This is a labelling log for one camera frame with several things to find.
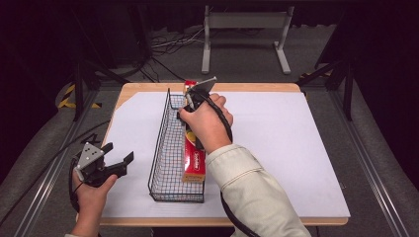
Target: wire basket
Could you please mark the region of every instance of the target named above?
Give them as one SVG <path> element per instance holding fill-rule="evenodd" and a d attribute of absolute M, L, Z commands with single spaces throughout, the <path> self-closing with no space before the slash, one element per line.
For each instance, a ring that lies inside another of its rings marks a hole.
<path fill-rule="evenodd" d="M 205 182 L 184 183 L 185 124 L 177 117 L 185 97 L 167 91 L 148 189 L 155 201 L 204 202 Z"/>

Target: red and yellow box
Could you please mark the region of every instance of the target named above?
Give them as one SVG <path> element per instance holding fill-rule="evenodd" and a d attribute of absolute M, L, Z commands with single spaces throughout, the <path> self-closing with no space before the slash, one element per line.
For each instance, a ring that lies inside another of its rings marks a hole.
<path fill-rule="evenodd" d="M 197 84 L 196 81 L 185 81 L 184 93 Z M 185 125 L 184 165 L 182 182 L 201 183 L 206 178 L 206 152 L 195 146 L 196 137 L 189 126 Z"/>

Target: white paper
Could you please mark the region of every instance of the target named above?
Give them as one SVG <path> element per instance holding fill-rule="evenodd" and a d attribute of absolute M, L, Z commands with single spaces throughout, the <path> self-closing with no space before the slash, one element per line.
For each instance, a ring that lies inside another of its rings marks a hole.
<path fill-rule="evenodd" d="M 220 92 L 234 115 L 234 143 L 252 151 L 286 190 L 299 217 L 349 217 L 330 160 L 302 93 Z M 204 203 L 155 202 L 149 195 L 165 92 L 140 92 L 114 113 L 107 165 L 129 152 L 127 175 L 108 194 L 104 217 L 225 217 L 219 188 L 207 174 Z"/>

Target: white sleeve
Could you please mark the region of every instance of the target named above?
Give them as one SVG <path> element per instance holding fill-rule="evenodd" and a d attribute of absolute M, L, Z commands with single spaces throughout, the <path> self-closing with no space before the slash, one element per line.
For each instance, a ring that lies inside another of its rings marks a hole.
<path fill-rule="evenodd" d="M 206 159 L 234 215 L 259 236 L 310 236 L 280 184 L 244 147 L 228 145 Z M 236 228 L 233 236 L 245 236 Z"/>

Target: metal mesh tray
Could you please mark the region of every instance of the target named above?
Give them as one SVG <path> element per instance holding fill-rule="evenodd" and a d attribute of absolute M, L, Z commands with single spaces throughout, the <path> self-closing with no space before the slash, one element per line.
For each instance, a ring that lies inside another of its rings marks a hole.
<path fill-rule="evenodd" d="M 185 105 L 182 95 L 167 92 L 148 189 L 155 201 L 204 202 L 205 183 L 184 183 L 185 125 L 177 118 Z"/>

